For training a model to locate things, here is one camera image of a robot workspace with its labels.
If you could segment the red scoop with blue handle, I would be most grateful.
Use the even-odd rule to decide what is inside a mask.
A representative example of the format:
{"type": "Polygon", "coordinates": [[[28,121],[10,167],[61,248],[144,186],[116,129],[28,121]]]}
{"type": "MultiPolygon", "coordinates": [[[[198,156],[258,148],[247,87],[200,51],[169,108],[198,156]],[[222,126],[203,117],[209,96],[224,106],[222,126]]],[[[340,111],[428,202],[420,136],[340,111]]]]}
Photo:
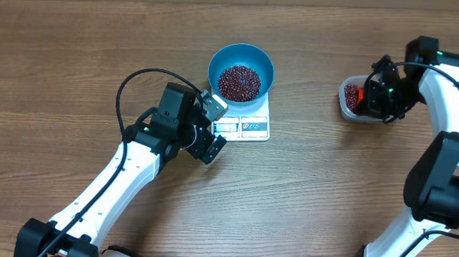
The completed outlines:
{"type": "Polygon", "coordinates": [[[356,89],[357,91],[357,102],[356,104],[359,105],[362,102],[362,99],[364,98],[365,91],[362,87],[358,87],[356,89]]]}

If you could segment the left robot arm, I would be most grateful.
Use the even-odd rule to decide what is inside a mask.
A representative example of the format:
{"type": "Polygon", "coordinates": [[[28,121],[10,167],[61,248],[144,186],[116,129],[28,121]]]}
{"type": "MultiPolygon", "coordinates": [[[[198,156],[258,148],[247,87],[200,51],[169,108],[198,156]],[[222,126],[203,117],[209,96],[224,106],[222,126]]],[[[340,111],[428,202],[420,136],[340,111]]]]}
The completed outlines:
{"type": "Polygon", "coordinates": [[[120,246],[101,246],[134,196],[185,149],[209,164],[226,140],[208,126],[228,104],[207,90],[168,83],[158,107],[129,126],[104,170],[84,192],[48,222],[30,218],[17,235],[14,257],[138,257],[120,246]]]}

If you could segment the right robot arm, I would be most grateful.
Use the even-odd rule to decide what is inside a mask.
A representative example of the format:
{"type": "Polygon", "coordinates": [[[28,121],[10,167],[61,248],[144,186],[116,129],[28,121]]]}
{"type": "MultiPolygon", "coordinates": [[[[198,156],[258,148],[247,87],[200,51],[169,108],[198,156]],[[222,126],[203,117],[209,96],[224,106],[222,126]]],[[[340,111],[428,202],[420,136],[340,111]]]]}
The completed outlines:
{"type": "Polygon", "coordinates": [[[422,103],[434,140],[406,177],[401,214],[357,257],[416,257],[435,238],[459,240],[459,54],[422,35],[406,45],[404,61],[385,55],[371,69],[343,88],[347,120],[389,124],[422,103]]]}

